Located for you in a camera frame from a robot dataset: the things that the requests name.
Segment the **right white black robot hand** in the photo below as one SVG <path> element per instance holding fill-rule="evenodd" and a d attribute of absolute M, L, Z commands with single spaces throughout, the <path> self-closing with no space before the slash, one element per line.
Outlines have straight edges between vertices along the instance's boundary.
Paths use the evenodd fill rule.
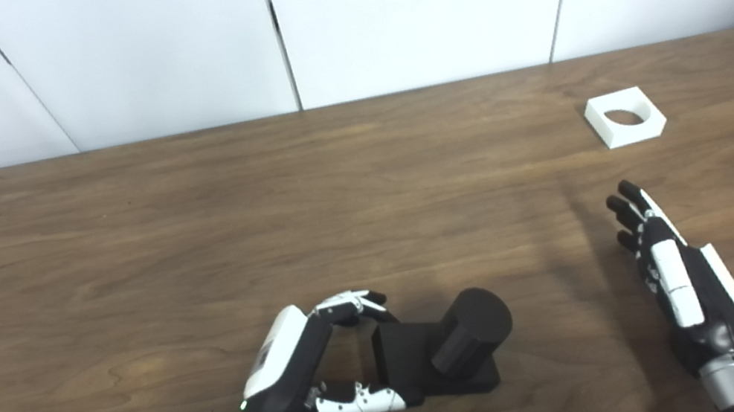
<path fill-rule="evenodd" d="M 681 367 L 697 378 L 714 359 L 734 356 L 734 279 L 715 248 L 690 245 L 632 181 L 620 181 L 605 202 L 622 226 L 619 244 L 666 316 Z"/>

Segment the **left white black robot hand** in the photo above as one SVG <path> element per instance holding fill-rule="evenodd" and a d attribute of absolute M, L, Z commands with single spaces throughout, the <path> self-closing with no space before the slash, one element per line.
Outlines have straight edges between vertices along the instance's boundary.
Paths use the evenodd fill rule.
<path fill-rule="evenodd" d="M 382 293 L 346 291 L 322 300 L 310 313 L 297 305 L 279 311 L 249 373 L 241 412 L 396 412 L 421 406 L 418 387 L 319 383 L 315 373 L 336 326 L 372 318 L 392 323 Z"/>

